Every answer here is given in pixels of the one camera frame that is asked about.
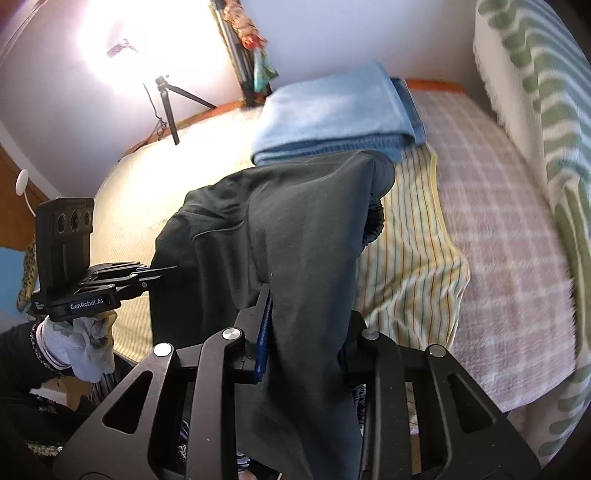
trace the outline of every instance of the light blue towel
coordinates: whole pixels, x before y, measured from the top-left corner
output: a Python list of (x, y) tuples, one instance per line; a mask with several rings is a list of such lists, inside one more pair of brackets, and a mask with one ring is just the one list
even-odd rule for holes
[(415, 134), (393, 81), (400, 82), (391, 80), (379, 63), (371, 63), (277, 89), (257, 125), (253, 163), (358, 149), (378, 150), (400, 161), (402, 149), (424, 142), (424, 130), (419, 119), (422, 138), (417, 138), (421, 135)]

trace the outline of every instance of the tripod leg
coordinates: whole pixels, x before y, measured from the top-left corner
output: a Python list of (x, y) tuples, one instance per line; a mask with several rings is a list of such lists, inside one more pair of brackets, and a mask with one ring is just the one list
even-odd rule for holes
[(166, 120), (168, 127), (170, 128), (170, 134), (173, 136), (174, 144), (178, 145), (180, 140), (178, 139), (177, 126), (174, 123), (173, 109), (170, 106), (170, 98), (168, 98), (168, 91), (166, 89), (160, 89), (160, 98), (164, 105), (164, 111), (166, 112)]
[(168, 84), (167, 87), (171, 92), (178, 93), (179, 95), (187, 97), (187, 98), (191, 99), (193, 102), (201, 103), (201, 105), (206, 106), (207, 108), (215, 108), (216, 107), (214, 104), (209, 103), (208, 101), (203, 100), (202, 98), (199, 98), (197, 95), (194, 95), (186, 90), (183, 90), (182, 88), (178, 88), (178, 87), (175, 87), (174, 85), (170, 85), (170, 84)]

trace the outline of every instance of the silver screw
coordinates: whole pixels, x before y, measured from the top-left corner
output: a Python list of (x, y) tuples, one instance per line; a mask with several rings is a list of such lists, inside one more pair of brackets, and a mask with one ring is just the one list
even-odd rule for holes
[(237, 328), (227, 328), (222, 333), (222, 336), (226, 340), (236, 340), (237, 338), (240, 338), (240, 335), (242, 335), (242, 332)]
[(170, 343), (159, 343), (154, 347), (154, 355), (169, 356), (173, 352), (173, 346)]
[(361, 335), (366, 340), (377, 340), (379, 338), (379, 332), (378, 331), (376, 331), (376, 330), (370, 330), (368, 328), (366, 328), (363, 332), (361, 332)]
[(447, 350), (445, 350), (445, 347), (442, 347), (441, 345), (431, 345), (429, 347), (429, 353), (433, 356), (436, 356), (437, 358), (441, 358), (445, 356)]

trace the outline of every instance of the blue wall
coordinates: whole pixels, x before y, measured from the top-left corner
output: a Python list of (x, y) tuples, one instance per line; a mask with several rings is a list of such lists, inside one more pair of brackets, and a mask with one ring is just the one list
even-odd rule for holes
[(0, 247), (0, 332), (27, 321), (17, 310), (16, 300), (22, 281), (24, 253)]

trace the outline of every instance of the black cloth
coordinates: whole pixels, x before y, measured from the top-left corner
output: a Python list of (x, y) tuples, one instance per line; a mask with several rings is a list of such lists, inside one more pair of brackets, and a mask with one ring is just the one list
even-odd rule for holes
[(36, 457), (27, 444), (55, 452), (85, 419), (29, 393), (57, 376), (37, 358), (32, 334), (33, 324), (24, 323), (0, 335), (0, 477), (6, 479), (53, 478), (53, 455)]
[(361, 434), (337, 354), (356, 260), (393, 183), (374, 151), (249, 168), (190, 192), (156, 240), (152, 267), (190, 278), (151, 292), (155, 343), (204, 342), (270, 284), (274, 346), (264, 382), (236, 386), (237, 447), (291, 480), (357, 476)]

